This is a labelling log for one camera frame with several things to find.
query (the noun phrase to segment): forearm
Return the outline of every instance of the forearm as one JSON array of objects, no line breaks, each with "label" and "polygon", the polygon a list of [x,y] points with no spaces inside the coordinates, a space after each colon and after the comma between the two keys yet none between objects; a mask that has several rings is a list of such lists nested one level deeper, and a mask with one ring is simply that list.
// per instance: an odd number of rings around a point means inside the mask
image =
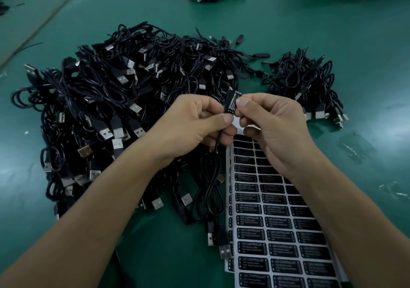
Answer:
[{"label": "forearm", "polygon": [[115,244],[156,171],[157,162],[149,144],[144,140],[135,142],[0,276],[0,286],[97,286]]},{"label": "forearm", "polygon": [[410,240],[321,153],[293,179],[356,287],[406,287]]}]

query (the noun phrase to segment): person's right hand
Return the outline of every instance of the person's right hand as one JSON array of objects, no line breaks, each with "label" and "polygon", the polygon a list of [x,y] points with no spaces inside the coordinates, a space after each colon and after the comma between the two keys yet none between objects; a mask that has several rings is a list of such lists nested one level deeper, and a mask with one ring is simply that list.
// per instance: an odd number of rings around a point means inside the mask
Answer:
[{"label": "person's right hand", "polygon": [[243,133],[255,139],[272,166],[288,179],[323,155],[310,137],[299,103],[271,94],[246,94],[236,101]]}]

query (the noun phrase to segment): person's left hand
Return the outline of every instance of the person's left hand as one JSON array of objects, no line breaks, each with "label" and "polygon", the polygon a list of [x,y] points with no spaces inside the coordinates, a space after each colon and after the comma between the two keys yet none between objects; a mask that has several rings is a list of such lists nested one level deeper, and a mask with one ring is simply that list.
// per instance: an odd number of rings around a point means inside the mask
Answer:
[{"label": "person's left hand", "polygon": [[232,125],[233,115],[223,113],[223,109],[223,105],[208,96],[180,95],[138,142],[148,142],[165,166],[199,143],[214,148],[220,130],[221,143],[231,145],[237,129]]}]

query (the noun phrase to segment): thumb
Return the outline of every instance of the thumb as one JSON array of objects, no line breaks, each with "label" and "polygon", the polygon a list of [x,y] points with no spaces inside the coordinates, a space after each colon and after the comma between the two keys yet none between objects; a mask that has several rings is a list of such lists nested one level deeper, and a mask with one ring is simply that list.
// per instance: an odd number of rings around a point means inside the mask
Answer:
[{"label": "thumb", "polygon": [[252,101],[245,97],[239,97],[236,100],[236,106],[238,110],[248,119],[253,120],[260,128],[266,127],[266,125],[274,120],[276,116],[262,108],[255,101]]},{"label": "thumb", "polygon": [[233,115],[229,113],[222,113],[217,115],[212,115],[207,119],[200,119],[201,134],[203,137],[209,135],[212,132],[223,130],[227,128],[233,122]]}]

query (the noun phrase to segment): sticker sheet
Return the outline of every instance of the sticker sheet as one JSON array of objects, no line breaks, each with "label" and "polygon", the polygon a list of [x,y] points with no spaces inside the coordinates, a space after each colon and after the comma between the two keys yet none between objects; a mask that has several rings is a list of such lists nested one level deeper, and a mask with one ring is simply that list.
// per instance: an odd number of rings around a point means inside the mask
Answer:
[{"label": "sticker sheet", "polygon": [[227,228],[233,230],[234,257],[226,268],[233,266],[235,286],[341,287],[335,256],[298,190],[251,138],[236,135],[228,151]]}]

